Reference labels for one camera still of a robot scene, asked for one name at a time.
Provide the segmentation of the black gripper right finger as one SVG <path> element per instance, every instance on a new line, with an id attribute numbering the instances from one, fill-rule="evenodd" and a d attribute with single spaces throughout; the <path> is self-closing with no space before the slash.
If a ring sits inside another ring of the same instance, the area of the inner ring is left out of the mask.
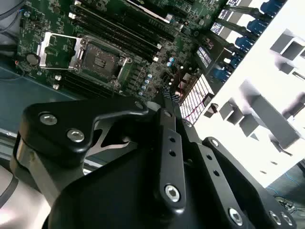
<path id="1" fill-rule="evenodd" d="M 214 137 L 201 140 L 194 126 L 182 118 L 179 105 L 172 103 L 183 152 L 191 160 L 191 189 L 199 209 L 207 210 L 208 229 L 295 229 L 296 221 L 229 151 Z"/>

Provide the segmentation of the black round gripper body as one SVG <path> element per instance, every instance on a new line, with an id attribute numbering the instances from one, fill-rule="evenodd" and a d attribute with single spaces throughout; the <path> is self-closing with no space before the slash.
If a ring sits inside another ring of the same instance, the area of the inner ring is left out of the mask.
<path id="1" fill-rule="evenodd" d="M 159 191 L 147 153 L 131 153 L 67 186 L 49 215 L 50 229 L 227 229 L 228 201 L 212 183 L 211 149 L 184 149 L 186 205 L 181 213 Z"/>

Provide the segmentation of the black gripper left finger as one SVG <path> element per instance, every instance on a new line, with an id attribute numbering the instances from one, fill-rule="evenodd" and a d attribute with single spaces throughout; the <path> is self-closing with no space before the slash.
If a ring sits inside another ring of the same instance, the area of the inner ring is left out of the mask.
<path id="1" fill-rule="evenodd" d="M 186 193 L 175 109 L 165 93 L 151 102 L 119 96 L 30 105 L 21 118 L 14 172 L 31 177 L 52 206 L 83 176 L 86 157 L 110 153 L 117 159 L 133 150 L 152 151 L 157 170 L 153 196 L 169 212 L 181 214 Z"/>

